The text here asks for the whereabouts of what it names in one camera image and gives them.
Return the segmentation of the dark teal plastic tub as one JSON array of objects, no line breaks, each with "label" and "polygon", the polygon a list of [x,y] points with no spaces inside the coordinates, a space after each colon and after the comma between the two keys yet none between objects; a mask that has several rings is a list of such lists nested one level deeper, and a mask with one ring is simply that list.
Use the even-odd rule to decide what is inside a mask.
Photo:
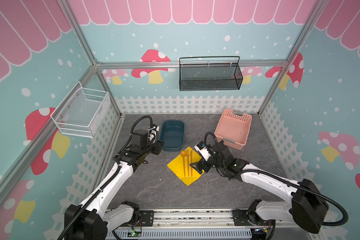
[{"label": "dark teal plastic tub", "polygon": [[160,141],[163,142],[162,150],[178,152],[184,144],[185,124],[182,121],[168,120],[163,123]]}]

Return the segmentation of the orange plastic spoon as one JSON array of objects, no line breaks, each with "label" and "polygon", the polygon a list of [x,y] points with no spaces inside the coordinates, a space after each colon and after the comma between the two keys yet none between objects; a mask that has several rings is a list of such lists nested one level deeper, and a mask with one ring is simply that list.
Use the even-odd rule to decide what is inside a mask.
[{"label": "orange plastic spoon", "polygon": [[186,176],[187,176],[187,170],[186,170],[186,156],[187,156],[187,152],[186,152],[186,151],[181,151],[180,155],[181,155],[181,157],[183,158],[184,177],[186,177]]}]

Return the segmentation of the orange plastic knife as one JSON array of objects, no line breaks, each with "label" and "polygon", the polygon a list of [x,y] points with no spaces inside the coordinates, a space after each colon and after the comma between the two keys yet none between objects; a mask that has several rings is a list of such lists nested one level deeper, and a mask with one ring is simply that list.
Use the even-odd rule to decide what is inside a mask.
[{"label": "orange plastic knife", "polygon": [[190,150],[190,153],[189,153],[189,165],[190,165],[190,176],[192,177],[193,176],[193,168],[192,168],[192,163],[193,163],[193,150],[191,149]]}]

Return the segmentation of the yellow paper napkin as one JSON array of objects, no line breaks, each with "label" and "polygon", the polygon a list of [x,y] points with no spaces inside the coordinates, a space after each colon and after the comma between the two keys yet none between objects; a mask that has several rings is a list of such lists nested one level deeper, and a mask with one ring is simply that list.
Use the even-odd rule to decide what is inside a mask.
[{"label": "yellow paper napkin", "polygon": [[[200,160],[201,160],[201,157],[199,156],[199,154],[193,150],[193,163],[197,163]],[[190,186],[192,183],[197,181],[204,173],[204,172],[202,172],[201,174],[199,174],[196,170],[193,169],[192,177],[191,176],[184,177],[183,158],[181,157],[180,154],[175,159],[173,159],[167,165],[167,167],[187,186]]]}]

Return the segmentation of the orange plastic fork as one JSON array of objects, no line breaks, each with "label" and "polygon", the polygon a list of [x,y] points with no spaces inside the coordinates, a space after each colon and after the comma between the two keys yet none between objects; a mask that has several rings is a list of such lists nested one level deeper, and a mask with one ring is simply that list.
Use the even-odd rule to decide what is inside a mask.
[{"label": "orange plastic fork", "polygon": [[189,166],[189,163],[190,163],[190,152],[188,149],[186,149],[186,169],[187,169],[187,177],[190,176],[190,166]]}]

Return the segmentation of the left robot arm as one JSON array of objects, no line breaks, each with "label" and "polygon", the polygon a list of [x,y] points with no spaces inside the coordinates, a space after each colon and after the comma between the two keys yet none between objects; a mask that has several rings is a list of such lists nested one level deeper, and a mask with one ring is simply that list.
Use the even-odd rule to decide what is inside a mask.
[{"label": "left robot arm", "polygon": [[70,205],[64,215],[64,229],[59,240],[104,240],[123,224],[135,225],[140,220],[139,205],[124,201],[118,208],[107,209],[123,184],[150,154],[159,155],[163,142],[159,126],[151,116],[136,120],[125,145],[114,156],[114,165],[95,190],[80,204]]}]

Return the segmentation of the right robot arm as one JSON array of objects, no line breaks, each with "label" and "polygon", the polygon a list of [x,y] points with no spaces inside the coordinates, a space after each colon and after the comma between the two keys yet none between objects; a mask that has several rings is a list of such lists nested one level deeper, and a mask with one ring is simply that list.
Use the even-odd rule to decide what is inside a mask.
[{"label": "right robot arm", "polygon": [[322,195],[310,180],[299,182],[264,171],[246,160],[234,158],[223,143],[211,146],[199,142],[195,149],[201,159],[190,166],[199,174],[215,168],[222,177],[255,185],[282,199],[272,203],[255,200],[247,210],[252,225],[267,220],[293,221],[301,229],[317,234],[322,226],[342,226],[349,220],[345,208]]}]

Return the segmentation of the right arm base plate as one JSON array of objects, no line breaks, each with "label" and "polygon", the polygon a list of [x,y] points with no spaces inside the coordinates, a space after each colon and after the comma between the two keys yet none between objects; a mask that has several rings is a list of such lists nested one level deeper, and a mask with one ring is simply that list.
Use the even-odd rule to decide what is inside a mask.
[{"label": "right arm base plate", "polygon": [[273,220],[261,219],[255,211],[235,209],[232,211],[235,226],[263,226],[270,228],[273,226]]}]

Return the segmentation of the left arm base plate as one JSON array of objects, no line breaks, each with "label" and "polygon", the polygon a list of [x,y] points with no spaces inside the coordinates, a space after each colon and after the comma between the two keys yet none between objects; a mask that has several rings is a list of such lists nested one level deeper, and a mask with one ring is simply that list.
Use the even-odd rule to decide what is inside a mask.
[{"label": "left arm base plate", "polygon": [[128,223],[124,223],[122,227],[152,227],[154,221],[154,211],[140,211],[138,216],[133,216],[132,220]]}]

